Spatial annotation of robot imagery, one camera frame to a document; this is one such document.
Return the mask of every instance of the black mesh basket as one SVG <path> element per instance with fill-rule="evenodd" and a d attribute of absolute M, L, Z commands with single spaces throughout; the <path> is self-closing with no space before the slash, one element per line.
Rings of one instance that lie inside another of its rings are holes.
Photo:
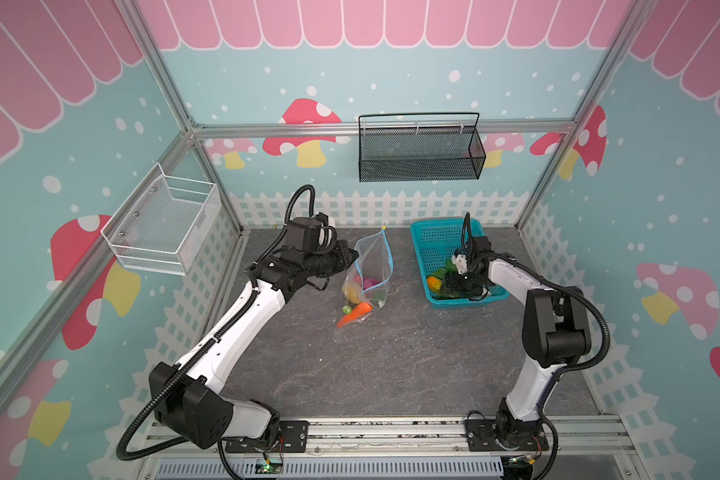
<path fill-rule="evenodd" d="M 416 120 L 384 121 L 392 116 Z M 479 119 L 474 112 L 360 115 L 360 181 L 480 178 L 485 150 Z"/>

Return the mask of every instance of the white picket fence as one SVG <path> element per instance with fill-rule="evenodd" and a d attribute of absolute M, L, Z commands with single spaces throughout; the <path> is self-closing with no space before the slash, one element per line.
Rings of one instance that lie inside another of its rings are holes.
<path fill-rule="evenodd" d="M 274 197 L 267 197 L 261 192 L 258 197 L 246 193 L 243 198 L 238 198 L 230 194 L 230 199 L 244 225 L 279 226 L 291 195 L 278 192 Z M 291 217 L 307 215 L 307 199 L 307 194 L 299 199 Z M 449 191 L 442 197 L 435 192 L 427 196 L 416 192 L 411 197 L 405 192 L 394 197 L 389 192 L 381 196 L 370 192 L 365 197 L 361 197 L 358 192 L 350 196 L 338 192 L 335 197 L 323 192 L 315 200 L 315 212 L 321 211 L 332 216 L 339 226 L 409 225 L 416 220 L 464 216 L 467 212 L 481 224 L 514 224 L 527 202 L 528 192 L 519 197 L 515 197 L 514 192 L 506 195 L 493 192 L 488 196 L 482 192 L 474 196 L 462 192 L 459 196 L 453 196 Z"/>
<path fill-rule="evenodd" d="M 166 322 L 164 326 L 155 328 L 155 347 L 144 350 L 144 368 L 133 374 L 136 384 L 134 394 L 120 400 L 123 417 L 118 425 L 104 431 L 109 444 L 105 454 L 88 464 L 88 472 L 94 480 L 128 480 L 133 477 L 134 469 L 140 466 L 138 462 L 118 460 L 115 447 L 126 427 L 151 398 L 149 374 L 154 366 L 160 362 L 173 364 L 200 339 L 203 322 L 210 308 L 210 299 L 213 297 L 213 290 L 220 283 L 224 263 L 233 246 L 231 239 L 234 237 L 232 222 L 222 210 L 201 245 L 192 268 L 183 277 L 181 290 L 173 291 L 173 306 L 164 309 Z M 150 425 L 152 418 L 150 415 L 144 425 Z M 131 441 L 130 449 L 143 447 L 145 440 L 146 429 L 142 427 Z"/>
<path fill-rule="evenodd" d="M 576 269 L 576 255 L 567 253 L 568 242 L 560 239 L 562 229 L 554 227 L 554 215 L 549 216 L 548 209 L 548 204 L 537 206 L 523 230 L 528 251 L 543 276 L 561 285 L 578 286 L 584 296 L 595 303 L 595 288 L 584 283 L 584 270 Z M 595 305 L 604 312 L 604 304 Z M 592 350 L 597 351 L 601 343 L 600 333 L 592 316 L 590 325 L 593 329 Z M 615 324 L 609 323 L 608 326 L 612 332 L 615 331 Z M 630 367 L 626 360 L 628 351 L 627 345 L 619 345 L 612 340 L 605 359 L 596 367 L 585 370 L 584 374 L 594 388 L 599 404 L 608 413 L 621 416 L 648 472 L 662 474 L 666 480 L 677 478 L 677 475 L 692 480 L 690 472 L 696 461 L 675 449 L 672 436 L 676 427 L 659 420 L 654 410 L 659 397 L 643 391 L 640 386 L 643 371 Z"/>

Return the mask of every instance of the plastic bag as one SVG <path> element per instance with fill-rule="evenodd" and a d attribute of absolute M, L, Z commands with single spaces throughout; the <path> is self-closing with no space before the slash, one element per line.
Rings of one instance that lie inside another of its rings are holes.
<path fill-rule="evenodd" d="M 387 235 L 382 231 L 358 240 L 355 250 L 360 257 L 347 270 L 342 286 L 344 316 L 336 325 L 341 328 L 365 320 L 371 312 L 387 302 L 389 279 L 392 276 L 392 252 Z"/>

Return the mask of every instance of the gray floor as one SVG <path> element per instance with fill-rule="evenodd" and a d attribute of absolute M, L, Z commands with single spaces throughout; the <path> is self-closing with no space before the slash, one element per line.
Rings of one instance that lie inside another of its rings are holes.
<path fill-rule="evenodd" d="M 520 374 L 523 307 L 513 298 L 482 307 L 435 310 L 424 295 L 411 232 L 387 229 L 394 258 L 387 304 L 362 323 L 336 328 L 344 275 L 325 292 L 302 288 L 262 328 L 232 370 L 228 398 L 254 398 L 295 416 L 493 415 Z M 377 233 L 340 229 L 350 246 Z M 252 230 L 233 292 L 276 236 Z M 512 228 L 492 228 L 496 251 L 530 264 Z M 579 372 L 566 374 L 547 403 L 551 415 L 595 415 Z"/>

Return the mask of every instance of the orange carrot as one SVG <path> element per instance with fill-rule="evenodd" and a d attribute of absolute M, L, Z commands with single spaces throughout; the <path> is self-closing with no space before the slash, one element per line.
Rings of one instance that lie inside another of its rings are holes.
<path fill-rule="evenodd" d="M 373 307 L 368 302 L 361 302 L 359 303 L 355 308 L 352 309 L 351 313 L 347 313 L 342 317 L 341 320 L 338 321 L 338 324 L 336 327 L 342 328 L 344 325 L 347 325 L 348 323 L 352 323 L 355 320 L 357 320 L 359 317 L 365 315 L 366 313 L 370 313 L 371 310 L 373 310 Z"/>

